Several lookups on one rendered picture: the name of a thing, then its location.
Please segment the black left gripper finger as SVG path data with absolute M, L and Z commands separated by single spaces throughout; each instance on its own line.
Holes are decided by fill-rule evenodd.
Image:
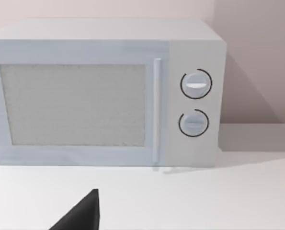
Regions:
M 92 189 L 49 230 L 99 230 L 99 189 Z

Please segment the small pale microwave knob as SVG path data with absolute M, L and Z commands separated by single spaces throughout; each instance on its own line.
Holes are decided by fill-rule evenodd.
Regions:
M 200 113 L 184 115 L 182 118 L 182 129 L 190 136 L 196 136 L 203 132 L 205 128 L 205 118 Z

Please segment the large pale microwave knob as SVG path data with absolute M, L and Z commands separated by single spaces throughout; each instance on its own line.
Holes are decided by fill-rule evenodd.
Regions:
M 208 86 L 208 76 L 203 72 L 186 74 L 182 80 L 182 89 L 191 98 L 203 96 L 207 92 Z

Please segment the pale microwave door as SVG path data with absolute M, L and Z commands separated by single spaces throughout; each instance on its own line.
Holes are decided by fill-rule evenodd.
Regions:
M 167 42 L 0 39 L 0 165 L 153 166 L 155 58 L 161 148 Z

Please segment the pale microwave oven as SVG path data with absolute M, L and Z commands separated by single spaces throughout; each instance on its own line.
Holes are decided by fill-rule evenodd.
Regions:
M 207 24 L 168 18 L 33 18 L 0 29 L 0 39 L 155 40 L 169 45 L 168 78 L 161 123 L 160 162 L 153 166 L 210 167 L 215 164 L 227 44 Z M 208 76 L 207 92 L 191 98 L 186 74 Z M 196 136 L 182 129 L 184 115 L 200 113 L 205 128 Z

